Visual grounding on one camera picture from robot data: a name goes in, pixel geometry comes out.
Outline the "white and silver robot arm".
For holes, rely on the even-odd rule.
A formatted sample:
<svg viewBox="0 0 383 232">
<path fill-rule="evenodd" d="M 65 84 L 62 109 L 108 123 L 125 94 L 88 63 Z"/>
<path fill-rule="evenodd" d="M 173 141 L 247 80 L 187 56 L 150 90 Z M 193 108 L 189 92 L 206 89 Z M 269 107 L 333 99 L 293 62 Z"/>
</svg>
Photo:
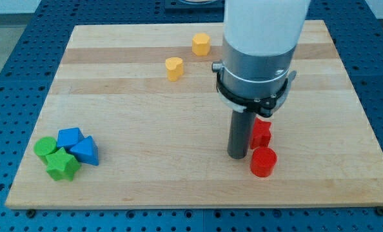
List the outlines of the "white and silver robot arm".
<svg viewBox="0 0 383 232">
<path fill-rule="evenodd" d="M 311 0 L 226 0 L 222 56 L 211 66 L 232 110 L 228 155 L 246 156 L 256 116 L 271 117 L 296 76 L 291 60 Z"/>
</svg>

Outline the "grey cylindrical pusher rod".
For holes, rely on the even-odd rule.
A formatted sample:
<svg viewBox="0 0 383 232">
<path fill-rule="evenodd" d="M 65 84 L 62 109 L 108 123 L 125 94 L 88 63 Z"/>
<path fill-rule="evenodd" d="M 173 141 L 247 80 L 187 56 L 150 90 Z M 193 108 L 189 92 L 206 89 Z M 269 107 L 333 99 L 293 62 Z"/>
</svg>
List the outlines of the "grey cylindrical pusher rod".
<svg viewBox="0 0 383 232">
<path fill-rule="evenodd" d="M 255 118 L 256 114 L 252 112 L 233 111 L 228 139 L 228 155 L 231 158 L 243 159 L 247 155 Z"/>
</svg>

